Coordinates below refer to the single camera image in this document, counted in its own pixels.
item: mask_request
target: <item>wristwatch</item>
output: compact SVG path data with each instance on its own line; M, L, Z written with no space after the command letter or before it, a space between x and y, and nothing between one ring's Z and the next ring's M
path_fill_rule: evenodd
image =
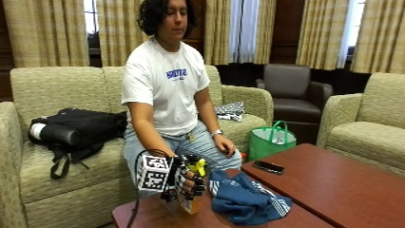
M212 138L215 137L216 134L224 135L223 130L222 130L222 129L216 130L216 131L212 133Z

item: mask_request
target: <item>window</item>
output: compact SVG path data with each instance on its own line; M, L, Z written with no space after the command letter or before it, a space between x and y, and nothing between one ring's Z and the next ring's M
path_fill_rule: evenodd
M348 37L350 46L356 46L360 25L363 23L363 15L364 15L367 0L355 0L355 1L356 2L354 4L352 22L351 22L352 26L351 26L350 37Z
M87 32L88 34L94 34L95 32L99 31L96 0L84 0L84 2L86 2Z
M352 61L358 43L359 30L363 22L367 0L351 0L347 13L347 22L342 38L342 50L338 68L344 68L346 62Z
M256 49L256 29L260 0L231 2L231 63L252 63Z
M96 54L100 49L96 0L84 0L84 6L88 32L88 51L90 54Z

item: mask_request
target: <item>t-shirt logo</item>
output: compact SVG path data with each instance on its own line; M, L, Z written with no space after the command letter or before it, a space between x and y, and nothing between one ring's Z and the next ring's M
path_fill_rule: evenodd
M188 76L187 69L175 69L166 73L167 79L174 79L172 81L186 80L186 76Z

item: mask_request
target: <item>blue towel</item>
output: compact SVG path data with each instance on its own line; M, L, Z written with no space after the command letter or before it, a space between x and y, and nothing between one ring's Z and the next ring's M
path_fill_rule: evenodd
M223 170L210 175L214 211L228 214L228 220L240 225L258 225L287 215L292 199L276 196L244 172L234 178Z

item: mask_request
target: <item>woman's left hand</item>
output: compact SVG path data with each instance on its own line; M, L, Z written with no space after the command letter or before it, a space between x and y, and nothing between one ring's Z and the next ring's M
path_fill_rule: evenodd
M215 135L215 145L219 148L220 152L231 158L236 153L236 145L226 136L216 134Z

